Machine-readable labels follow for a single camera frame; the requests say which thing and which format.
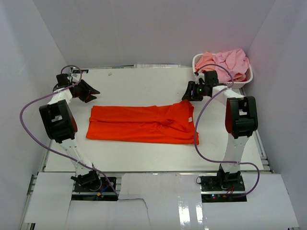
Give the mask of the orange t shirt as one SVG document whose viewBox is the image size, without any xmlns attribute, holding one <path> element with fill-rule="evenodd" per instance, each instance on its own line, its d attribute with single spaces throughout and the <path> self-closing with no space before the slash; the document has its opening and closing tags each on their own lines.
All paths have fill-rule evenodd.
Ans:
<svg viewBox="0 0 307 230">
<path fill-rule="evenodd" d="M 93 106 L 87 139 L 162 144 L 199 144 L 193 105 Z"/>
</svg>

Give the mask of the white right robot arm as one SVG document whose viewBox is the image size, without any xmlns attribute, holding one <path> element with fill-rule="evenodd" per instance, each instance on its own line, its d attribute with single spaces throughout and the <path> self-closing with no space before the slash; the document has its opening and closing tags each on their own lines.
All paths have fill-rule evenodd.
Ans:
<svg viewBox="0 0 307 230">
<path fill-rule="evenodd" d="M 244 148 L 253 132 L 258 129 L 256 99 L 234 92 L 229 86 L 218 81 L 215 70 L 204 73 L 196 81 L 189 81 L 182 96 L 183 100 L 199 102 L 207 96 L 225 106 L 225 128 L 228 133 L 224 159 L 219 164 L 215 178 L 203 181 L 205 186 L 217 186 L 222 191 L 240 183 L 240 166 L 243 165 Z"/>
</svg>

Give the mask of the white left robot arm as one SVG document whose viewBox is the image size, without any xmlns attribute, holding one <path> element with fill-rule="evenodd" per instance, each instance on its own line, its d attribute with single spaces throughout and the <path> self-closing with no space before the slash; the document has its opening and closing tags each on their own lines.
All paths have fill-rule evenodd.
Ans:
<svg viewBox="0 0 307 230">
<path fill-rule="evenodd" d="M 47 136 L 58 143 L 71 160 L 76 171 L 76 175 L 71 179 L 85 189 L 97 191 L 102 182 L 99 173 L 93 170 L 92 162 L 78 148 L 78 128 L 69 102 L 73 98 L 78 98 L 88 103 L 96 99 L 95 95 L 100 92 L 84 80 L 74 82 L 68 74 L 61 73 L 56 78 L 58 83 L 53 88 L 55 94 L 46 105 L 39 107 L 44 128 Z"/>
</svg>

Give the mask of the black table label sticker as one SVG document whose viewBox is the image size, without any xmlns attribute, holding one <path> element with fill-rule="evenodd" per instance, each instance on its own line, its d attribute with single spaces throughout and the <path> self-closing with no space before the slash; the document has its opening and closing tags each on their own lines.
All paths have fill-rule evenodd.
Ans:
<svg viewBox="0 0 307 230">
<path fill-rule="evenodd" d="M 80 73 L 86 74 L 86 73 L 88 73 L 88 72 L 89 72 L 88 69 L 83 69 L 83 70 L 77 70 L 77 71 L 76 71 L 77 74 L 80 74 Z"/>
</svg>

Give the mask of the peach t shirt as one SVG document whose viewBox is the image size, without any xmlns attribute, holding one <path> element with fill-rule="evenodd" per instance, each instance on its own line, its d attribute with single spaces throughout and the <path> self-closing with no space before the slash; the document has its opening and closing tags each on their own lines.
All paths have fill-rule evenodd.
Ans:
<svg viewBox="0 0 307 230">
<path fill-rule="evenodd" d="M 215 64 L 213 57 L 215 56 L 215 54 L 212 54 L 210 52 L 205 52 L 201 58 L 199 59 L 198 62 L 195 62 L 195 70 L 198 70 L 199 73 L 204 73 L 207 71 L 213 71 L 215 70 L 215 66 L 212 64 Z"/>
</svg>

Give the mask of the white perforated laundry basket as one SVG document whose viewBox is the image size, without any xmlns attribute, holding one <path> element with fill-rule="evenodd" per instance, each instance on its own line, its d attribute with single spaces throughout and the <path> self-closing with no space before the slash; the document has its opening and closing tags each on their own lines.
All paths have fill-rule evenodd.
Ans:
<svg viewBox="0 0 307 230">
<path fill-rule="evenodd" d="M 202 55 L 203 53 L 200 53 L 193 57 L 192 59 L 192 71 L 193 72 L 196 71 L 195 65 L 199 62 Z M 253 71 L 252 71 L 251 65 L 249 65 L 249 68 L 245 73 L 245 79 L 243 81 L 235 81 L 232 89 L 240 89 L 247 83 L 250 83 L 252 80 L 253 80 Z"/>
</svg>

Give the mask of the light pink t shirt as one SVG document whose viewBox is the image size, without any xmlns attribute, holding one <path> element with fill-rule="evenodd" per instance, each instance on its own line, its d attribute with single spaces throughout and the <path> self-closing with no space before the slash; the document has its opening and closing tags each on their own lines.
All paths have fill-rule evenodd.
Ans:
<svg viewBox="0 0 307 230">
<path fill-rule="evenodd" d="M 231 74 L 234 81 L 245 81 L 245 73 L 249 69 L 249 59 L 242 49 L 219 52 L 213 56 L 213 61 L 215 64 L 226 69 L 215 67 L 220 83 L 231 82 L 227 71 Z"/>
</svg>

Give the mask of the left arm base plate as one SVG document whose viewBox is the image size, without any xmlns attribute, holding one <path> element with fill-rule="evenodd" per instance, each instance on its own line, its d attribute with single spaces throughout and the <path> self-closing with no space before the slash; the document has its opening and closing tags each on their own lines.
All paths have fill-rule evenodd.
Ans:
<svg viewBox="0 0 307 230">
<path fill-rule="evenodd" d="M 118 201 L 117 195 L 105 177 L 101 177 L 100 182 L 91 184 L 91 187 L 82 187 L 74 182 L 71 199 L 72 201 Z"/>
</svg>

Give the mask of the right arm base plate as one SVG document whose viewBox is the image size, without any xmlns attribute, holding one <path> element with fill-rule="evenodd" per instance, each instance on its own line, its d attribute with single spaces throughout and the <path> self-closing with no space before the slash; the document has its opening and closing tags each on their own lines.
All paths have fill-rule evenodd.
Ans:
<svg viewBox="0 0 307 230">
<path fill-rule="evenodd" d="M 217 176 L 200 175 L 196 179 L 196 184 L 201 189 L 202 203 L 247 202 L 242 176 L 237 182 L 230 181 L 220 184 L 217 181 Z"/>
</svg>

